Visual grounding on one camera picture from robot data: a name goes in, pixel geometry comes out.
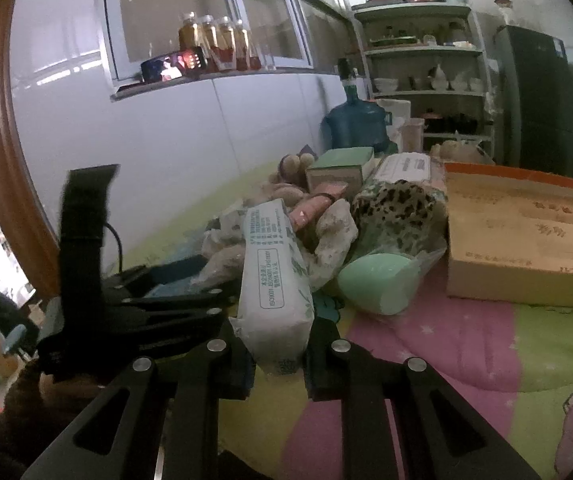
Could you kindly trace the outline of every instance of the metal bolt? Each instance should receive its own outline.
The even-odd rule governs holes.
[[[221,352],[226,348],[226,341],[222,339],[211,339],[211,341],[206,344],[206,348],[211,352]]]
[[[331,343],[331,349],[334,352],[348,352],[351,349],[351,343],[349,343],[346,339],[336,339],[333,343]]]
[[[151,360],[148,357],[138,357],[135,361],[133,361],[133,369],[136,372],[145,372],[149,368],[151,368]]]
[[[419,357],[412,357],[407,361],[407,366],[409,370],[413,370],[414,372],[423,372],[427,369],[427,362]]]

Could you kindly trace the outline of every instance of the refrigerator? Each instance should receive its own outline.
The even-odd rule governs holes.
[[[573,68],[562,40],[506,25],[500,62],[502,163],[573,177]]]

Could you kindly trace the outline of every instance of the shelf board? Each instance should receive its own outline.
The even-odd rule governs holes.
[[[453,54],[458,56],[479,56],[483,51],[479,48],[461,48],[458,46],[421,45],[421,46],[389,46],[386,48],[372,48],[365,51],[368,57],[394,57],[394,56],[426,56],[430,54]]]
[[[419,96],[419,95],[452,95],[452,96],[469,96],[484,97],[483,92],[458,92],[455,90],[397,90],[395,92],[374,92],[374,97],[396,97],[396,96]]]
[[[453,18],[466,18],[471,7],[454,5],[444,2],[423,2],[417,4],[396,4],[369,7],[355,10],[356,20],[362,23],[390,18],[415,18],[418,16],[449,16]]]
[[[488,135],[460,135],[460,134],[428,134],[423,133],[422,137],[425,139],[462,139],[462,140],[491,140]]]

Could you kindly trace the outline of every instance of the electrical cord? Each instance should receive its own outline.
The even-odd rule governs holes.
[[[116,237],[116,242],[118,243],[118,272],[122,273],[122,240],[120,240],[118,232],[110,223],[104,222],[104,225]]]

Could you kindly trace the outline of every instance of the leopard print fabric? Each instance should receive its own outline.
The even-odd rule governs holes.
[[[443,199],[406,180],[366,186],[354,197],[351,216],[360,233],[352,259],[374,252],[417,256],[431,250],[447,218]]]

